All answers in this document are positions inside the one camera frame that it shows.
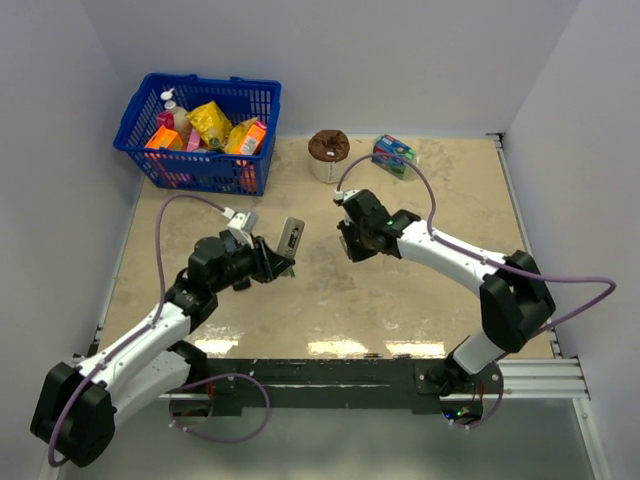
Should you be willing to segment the beige white remote control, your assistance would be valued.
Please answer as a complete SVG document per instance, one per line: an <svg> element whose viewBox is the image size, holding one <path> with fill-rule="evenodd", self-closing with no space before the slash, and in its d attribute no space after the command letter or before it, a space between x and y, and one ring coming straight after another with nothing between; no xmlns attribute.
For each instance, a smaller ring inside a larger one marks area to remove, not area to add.
<svg viewBox="0 0 640 480"><path fill-rule="evenodd" d="M294 259L300 245L304 232L305 222L303 220L287 217L282 229L277 253L280 256Z"/></svg>

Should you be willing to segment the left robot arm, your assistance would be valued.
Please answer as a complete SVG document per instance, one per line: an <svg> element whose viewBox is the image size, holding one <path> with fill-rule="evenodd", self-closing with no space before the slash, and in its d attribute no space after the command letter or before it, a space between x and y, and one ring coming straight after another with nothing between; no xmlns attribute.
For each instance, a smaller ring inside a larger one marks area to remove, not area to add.
<svg viewBox="0 0 640 480"><path fill-rule="evenodd" d="M87 466L104 452L126 414L166 390L200 390L207 368L185 358L176 344L212 315L222 290L248 278L270 283L282 276L295 263L300 239L299 230L284 235L277 249L260 236L241 244L227 230L199 240L145 319L77 366L52 367L30 426L47 444L50 465Z"/></svg>

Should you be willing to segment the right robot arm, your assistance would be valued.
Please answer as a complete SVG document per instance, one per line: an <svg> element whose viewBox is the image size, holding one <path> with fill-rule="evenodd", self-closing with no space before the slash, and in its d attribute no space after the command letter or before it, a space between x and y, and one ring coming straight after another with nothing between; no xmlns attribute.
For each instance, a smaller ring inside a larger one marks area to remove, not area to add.
<svg viewBox="0 0 640 480"><path fill-rule="evenodd" d="M535 260L523 251L487 251L434 229L407 210L390 214L369 190L334 192L345 216L338 224L348 258L361 262L378 254L429 267L462 285L480 302L481 329L448 356L448 386L469 392L481 370L517 353L553 315L555 302Z"/></svg>

